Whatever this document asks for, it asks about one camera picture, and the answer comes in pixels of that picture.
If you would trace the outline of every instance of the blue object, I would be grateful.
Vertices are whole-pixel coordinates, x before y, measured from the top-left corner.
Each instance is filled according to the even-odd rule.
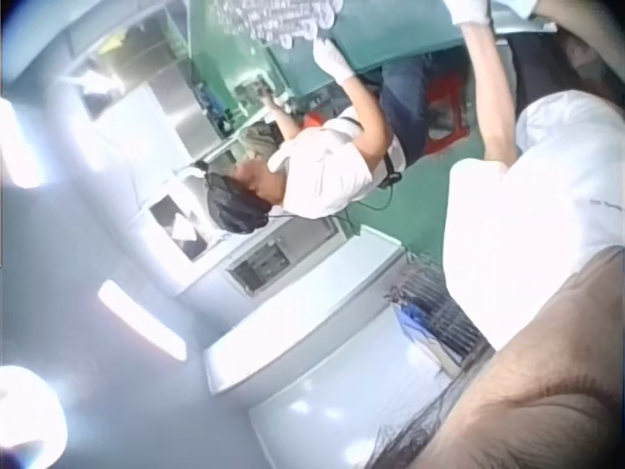
[[[413,304],[396,305],[395,313],[403,334],[412,343],[420,343],[423,340],[437,340],[420,321],[425,312]]]

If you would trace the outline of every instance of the green floor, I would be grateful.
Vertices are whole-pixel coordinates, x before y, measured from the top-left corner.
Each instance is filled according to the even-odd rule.
[[[482,158],[483,143],[479,132],[452,146],[448,151],[422,158],[410,167],[395,186],[393,202],[383,212],[361,205],[350,206],[355,225],[368,225],[399,239],[417,254],[427,254],[442,262],[442,241],[447,212],[449,171],[464,158]],[[388,191],[375,191],[365,203],[381,207],[389,200]]]

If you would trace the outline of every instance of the black hair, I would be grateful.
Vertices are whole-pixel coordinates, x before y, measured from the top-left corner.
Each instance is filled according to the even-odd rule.
[[[467,388],[481,373],[494,350],[482,344],[463,363],[460,374],[429,405],[423,408],[413,419],[394,435],[382,435],[374,454],[365,469],[410,469],[436,435],[442,422],[458,403]],[[490,445],[479,455],[472,457],[474,466],[492,469],[555,469],[553,461],[541,463],[535,456],[512,446]],[[595,469],[621,469],[625,467],[625,441],[605,456],[605,461]]]
[[[378,438],[377,448],[365,469],[409,469],[430,443],[442,421],[454,408],[464,391],[493,355],[494,350],[487,342],[483,341],[476,346],[462,363],[458,376],[436,399],[394,436]]]
[[[219,228],[236,235],[249,235],[269,223],[272,209],[269,202],[234,178],[210,172],[205,161],[197,161],[194,166],[206,173],[208,214]]]

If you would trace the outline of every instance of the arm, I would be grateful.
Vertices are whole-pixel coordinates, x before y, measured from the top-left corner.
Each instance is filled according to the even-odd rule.
[[[393,132],[378,100],[355,76],[343,83],[343,89],[354,105],[362,133],[353,141],[373,173],[393,142]]]
[[[295,119],[284,112],[282,107],[278,106],[273,97],[266,96],[262,98],[263,104],[271,111],[273,117],[275,118],[275,123],[277,127],[280,129],[280,133],[284,140],[293,140],[295,137],[302,132],[302,128],[295,121]]]
[[[387,123],[380,104],[355,76],[341,52],[332,41],[316,39],[313,46],[314,60],[343,87],[354,105],[362,134],[353,141],[371,172],[378,167],[387,154],[393,132]]]
[[[536,13],[552,19],[594,48],[625,82],[625,34],[602,2],[541,0]]]
[[[476,74],[479,130],[486,147],[486,160],[512,166],[517,161],[515,105],[504,66],[488,25],[460,25]]]

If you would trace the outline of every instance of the hand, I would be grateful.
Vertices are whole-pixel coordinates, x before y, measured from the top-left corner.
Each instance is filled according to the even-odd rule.
[[[315,39],[312,54],[317,65],[339,85],[355,75],[341,51],[329,39]]]
[[[275,109],[277,107],[277,104],[273,100],[273,94],[269,91],[260,92],[259,99],[267,109]]]
[[[465,22],[490,24],[488,0],[443,0],[451,14],[451,21],[458,25]]]

